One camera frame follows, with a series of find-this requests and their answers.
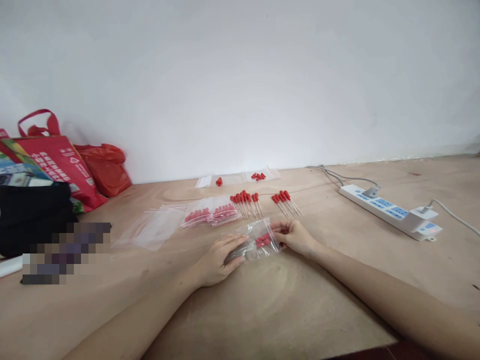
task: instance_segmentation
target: power strip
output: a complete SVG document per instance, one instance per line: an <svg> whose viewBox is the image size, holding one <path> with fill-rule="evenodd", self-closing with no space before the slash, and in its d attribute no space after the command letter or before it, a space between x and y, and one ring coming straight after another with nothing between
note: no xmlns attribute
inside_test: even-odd
<svg viewBox="0 0 480 360"><path fill-rule="evenodd" d="M364 191L365 189L356 185L345 185L340 188L339 192L347 199L360 205L362 208L378 216L380 219L386 221L415 240L427 240L433 242L437 240L435 235L443 230L440 226L428 222L423 227L420 227L415 231L410 231L410 227L407 226L405 218L409 213L415 212L415 209L407 211L381 197L369 198L363 195Z"/></svg>

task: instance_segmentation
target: plug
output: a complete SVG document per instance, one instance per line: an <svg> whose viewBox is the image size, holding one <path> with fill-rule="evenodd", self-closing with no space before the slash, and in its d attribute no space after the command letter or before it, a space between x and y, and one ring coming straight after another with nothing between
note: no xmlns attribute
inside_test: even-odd
<svg viewBox="0 0 480 360"><path fill-rule="evenodd" d="M365 190L361 194L370 199L378 198L377 191L380 190L380 186L371 187L368 190Z"/></svg>
<svg viewBox="0 0 480 360"><path fill-rule="evenodd" d="M405 229L405 231L414 233L417 230L424 228L430 221L435 219L438 215L438 212L435 212L430 208L428 208L428 206L420 206L410 210L410 212L401 221L402 227Z"/></svg>

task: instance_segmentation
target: black cloth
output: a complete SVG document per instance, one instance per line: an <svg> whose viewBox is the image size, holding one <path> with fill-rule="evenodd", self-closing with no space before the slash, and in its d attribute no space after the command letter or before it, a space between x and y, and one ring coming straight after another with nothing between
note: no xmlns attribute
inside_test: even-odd
<svg viewBox="0 0 480 360"><path fill-rule="evenodd" d="M36 253L34 244L49 244L52 234L68 232L79 220L73 213L70 186L0 185L0 255L10 258Z"/></svg>

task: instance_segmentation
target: plywood surface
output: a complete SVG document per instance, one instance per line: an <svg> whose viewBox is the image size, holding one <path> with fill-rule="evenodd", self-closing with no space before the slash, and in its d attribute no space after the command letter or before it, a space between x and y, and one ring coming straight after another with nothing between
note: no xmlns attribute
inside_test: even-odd
<svg viewBox="0 0 480 360"><path fill-rule="evenodd" d="M380 195L405 209L444 202L480 228L480 158L444 157L332 166L368 177ZM463 311L480 324L480 239L444 211L437 242L418 242L337 193L323 172L282 170L280 180L195 189L196 179L135 185L86 222L111 222L115 241L144 210L244 188L258 192L265 215L282 218L270 200L287 189L302 209L300 221L324 244L385 271ZM367 187L362 181L351 184ZM195 261L220 234L178 231L157 252L113 249L101 283L22 286L20 273L0 279L0 345L7 359L58 359L89 333ZM196 291L153 344L162 359L323 359L390 344L396 337L343 285L290 250L247 263L221 284Z"/></svg>

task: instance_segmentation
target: finger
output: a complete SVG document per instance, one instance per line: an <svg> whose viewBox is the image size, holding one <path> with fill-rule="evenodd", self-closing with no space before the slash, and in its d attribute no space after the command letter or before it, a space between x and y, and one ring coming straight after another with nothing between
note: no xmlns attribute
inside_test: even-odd
<svg viewBox="0 0 480 360"><path fill-rule="evenodd" d="M270 224L270 227L273 229L277 229L277 228L286 228L286 229L290 229L290 224L291 224L291 221L290 220L282 220L282 221L275 221L275 222L272 222Z"/></svg>
<svg viewBox="0 0 480 360"><path fill-rule="evenodd" d="M224 244L228 244L229 242L231 242L235 239L241 238L241 237L243 237L243 235L241 235L241 234L228 234L228 235L222 236L218 240L218 242L221 243L222 245L224 245Z"/></svg>
<svg viewBox="0 0 480 360"><path fill-rule="evenodd" d="M282 233L282 234L288 234L289 229L287 227L272 227L271 230L274 233Z"/></svg>
<svg viewBox="0 0 480 360"><path fill-rule="evenodd" d="M227 265L224 266L225 272L227 275L230 275L236 268L242 265L245 262L243 256L239 256L230 261Z"/></svg>
<svg viewBox="0 0 480 360"><path fill-rule="evenodd" d="M244 242L246 242L248 238L249 236L245 235L224 244L222 249L226 252L225 256L228 255L228 253L235 249L237 246L242 245Z"/></svg>
<svg viewBox="0 0 480 360"><path fill-rule="evenodd" d="M281 232L276 232L274 235L277 243L287 243L288 235L282 234Z"/></svg>

